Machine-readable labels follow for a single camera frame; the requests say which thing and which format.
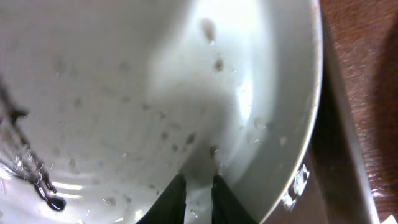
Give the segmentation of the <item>grey plate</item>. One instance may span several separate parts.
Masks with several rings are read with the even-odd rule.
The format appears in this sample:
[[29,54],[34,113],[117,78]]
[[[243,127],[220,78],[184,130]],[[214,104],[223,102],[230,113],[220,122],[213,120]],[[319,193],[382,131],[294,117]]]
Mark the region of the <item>grey plate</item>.
[[185,223],[221,175],[252,218],[306,153],[322,82],[320,3],[1,2],[2,223],[137,223],[183,174]]

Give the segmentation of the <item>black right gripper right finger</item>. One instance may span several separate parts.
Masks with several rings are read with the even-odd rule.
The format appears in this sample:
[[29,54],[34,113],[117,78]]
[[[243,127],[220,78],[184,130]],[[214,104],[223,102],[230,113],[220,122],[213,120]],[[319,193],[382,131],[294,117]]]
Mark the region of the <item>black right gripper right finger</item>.
[[257,224],[220,175],[213,178],[211,201],[212,224]]

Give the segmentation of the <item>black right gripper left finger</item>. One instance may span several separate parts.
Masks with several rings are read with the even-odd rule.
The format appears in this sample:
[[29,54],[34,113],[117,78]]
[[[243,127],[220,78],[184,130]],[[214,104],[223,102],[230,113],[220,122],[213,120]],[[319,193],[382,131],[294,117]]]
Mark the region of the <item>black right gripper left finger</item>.
[[137,224],[184,224],[186,180],[176,175]]

